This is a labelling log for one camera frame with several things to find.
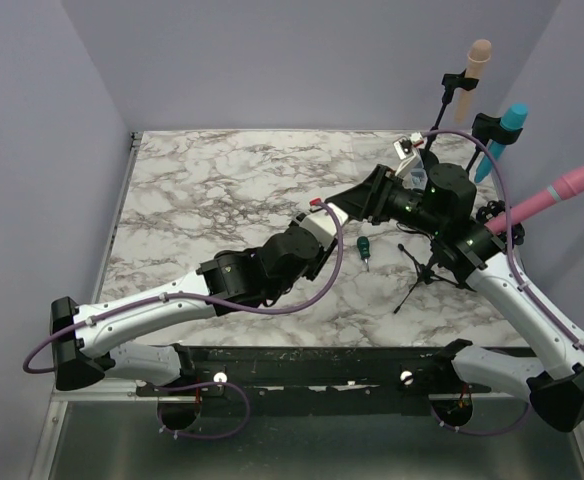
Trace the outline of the black tripod shock mount stand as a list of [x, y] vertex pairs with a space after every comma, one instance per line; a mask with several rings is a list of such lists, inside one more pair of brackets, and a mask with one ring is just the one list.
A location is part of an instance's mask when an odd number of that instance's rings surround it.
[[406, 303], [408, 298], [411, 296], [413, 291], [421, 284], [431, 285], [432, 283], [435, 283], [435, 282], [445, 282], [445, 283], [452, 285], [453, 287], [455, 287], [457, 289], [471, 291], [471, 288], [468, 287], [465, 283], [453, 281], [453, 280], [447, 279], [447, 278], [442, 277], [441, 275], [437, 274], [434, 271], [434, 267], [437, 265], [437, 262], [436, 262], [436, 259], [434, 256], [431, 256], [430, 259], [428, 260], [428, 262], [426, 264], [423, 264], [423, 263], [420, 263], [416, 259], [415, 256], [413, 256], [411, 253], [408, 252], [408, 250], [406, 249], [404, 244], [399, 243], [397, 245], [397, 247], [403, 254], [405, 254], [413, 262], [414, 267], [415, 267], [415, 272], [416, 272], [416, 280], [409, 287], [405, 297], [401, 300], [401, 302], [393, 310], [394, 314], [397, 314], [402, 309], [402, 307], [404, 306], [404, 304]]

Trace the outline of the pink microphone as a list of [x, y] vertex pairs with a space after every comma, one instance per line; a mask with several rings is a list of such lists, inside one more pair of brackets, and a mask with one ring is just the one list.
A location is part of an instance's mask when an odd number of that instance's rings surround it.
[[578, 167], [510, 210], [511, 223], [520, 224], [553, 205], [584, 192], [584, 166]]

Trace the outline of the black round-base shock mount stand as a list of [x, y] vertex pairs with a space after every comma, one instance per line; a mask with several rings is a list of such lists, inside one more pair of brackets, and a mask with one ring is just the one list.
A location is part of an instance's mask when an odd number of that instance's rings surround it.
[[[476, 220], [485, 225], [490, 220], [501, 219], [505, 221], [505, 202], [503, 200], [490, 200], [480, 206], [475, 215]], [[525, 240], [525, 228], [521, 223], [514, 224], [510, 229], [512, 245], [521, 246]]]

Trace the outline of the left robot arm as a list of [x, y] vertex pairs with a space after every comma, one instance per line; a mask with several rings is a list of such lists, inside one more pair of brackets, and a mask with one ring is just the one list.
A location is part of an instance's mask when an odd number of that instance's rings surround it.
[[60, 391], [92, 386], [107, 377], [142, 380], [173, 395], [194, 380], [174, 346], [148, 346], [137, 338], [180, 323], [233, 312], [289, 315], [277, 308], [297, 280], [314, 279], [332, 253], [341, 254], [342, 229], [315, 212], [294, 221], [264, 245], [223, 251], [196, 270], [159, 287], [108, 303], [51, 305], [53, 372]]

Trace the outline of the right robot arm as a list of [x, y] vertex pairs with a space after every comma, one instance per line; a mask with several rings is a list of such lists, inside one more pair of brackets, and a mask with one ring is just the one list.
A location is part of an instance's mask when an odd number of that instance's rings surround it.
[[395, 221], [430, 236], [435, 264], [486, 298], [536, 355], [525, 362], [463, 343], [433, 365], [439, 389], [483, 385], [527, 401], [548, 425], [570, 432], [584, 420], [584, 331], [508, 259], [499, 237], [506, 230], [504, 216], [486, 223], [473, 217], [476, 193], [459, 165], [431, 167], [422, 191], [405, 188], [379, 165], [361, 184], [328, 201], [352, 220]]

